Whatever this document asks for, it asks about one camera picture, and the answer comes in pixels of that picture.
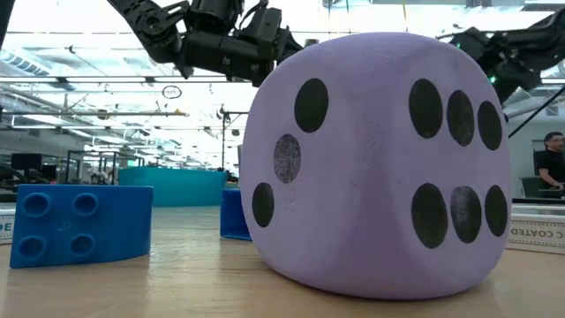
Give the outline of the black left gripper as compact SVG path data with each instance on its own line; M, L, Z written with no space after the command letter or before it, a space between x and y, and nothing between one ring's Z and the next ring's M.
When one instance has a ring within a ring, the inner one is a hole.
M276 65L298 53L303 47L295 41L288 28L278 28L272 39L258 39L259 70L251 80L253 85L260 85Z

